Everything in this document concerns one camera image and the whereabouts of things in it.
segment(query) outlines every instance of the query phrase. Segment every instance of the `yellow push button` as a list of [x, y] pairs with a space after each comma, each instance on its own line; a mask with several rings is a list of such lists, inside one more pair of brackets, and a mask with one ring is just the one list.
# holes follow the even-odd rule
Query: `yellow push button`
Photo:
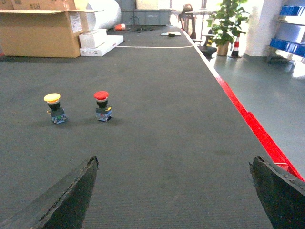
[[46, 101], [49, 104], [52, 104], [52, 103], [55, 103], [55, 102], [59, 101], [60, 97], [61, 97], [61, 95], [58, 94], [58, 93], [51, 93], [51, 94], [46, 95], [43, 98], [43, 100]]

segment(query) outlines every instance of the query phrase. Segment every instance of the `cardboard box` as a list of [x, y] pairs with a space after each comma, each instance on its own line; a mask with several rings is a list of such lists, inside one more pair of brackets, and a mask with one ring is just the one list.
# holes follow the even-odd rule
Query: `cardboard box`
[[81, 14], [77, 11], [0, 10], [0, 41], [4, 54], [78, 57], [79, 35], [88, 28]]
[[104, 56], [124, 41], [123, 36], [108, 35], [107, 41], [95, 49], [80, 49], [81, 56]]
[[76, 10], [74, 0], [11, 0], [15, 10]]
[[13, 4], [11, 0], [0, 0], [0, 10], [12, 10]]
[[82, 48], [96, 48], [107, 39], [107, 30], [89, 31], [80, 35]]

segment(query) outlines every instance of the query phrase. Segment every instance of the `label on box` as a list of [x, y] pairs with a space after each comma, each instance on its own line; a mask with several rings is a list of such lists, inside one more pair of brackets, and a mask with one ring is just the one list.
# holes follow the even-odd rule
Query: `label on box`
[[80, 17], [79, 13], [71, 13], [70, 22], [71, 22], [73, 33], [82, 31], [81, 17]]
[[16, 5], [21, 5], [22, 4], [21, 0], [14, 0], [14, 2], [15, 2]]

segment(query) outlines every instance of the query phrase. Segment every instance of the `open cardboard box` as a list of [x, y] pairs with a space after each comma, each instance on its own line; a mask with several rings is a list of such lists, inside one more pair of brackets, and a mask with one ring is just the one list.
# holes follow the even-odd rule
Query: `open cardboard box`
[[78, 57], [78, 36], [88, 31], [85, 13], [96, 10], [0, 10], [6, 56]]

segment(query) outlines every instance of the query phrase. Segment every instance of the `white wall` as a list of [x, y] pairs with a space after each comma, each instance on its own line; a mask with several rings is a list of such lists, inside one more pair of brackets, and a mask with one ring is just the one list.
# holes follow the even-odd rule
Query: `white wall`
[[249, 18], [245, 53], [266, 56], [266, 45], [275, 35], [278, 15], [285, 0], [249, 0], [252, 7]]

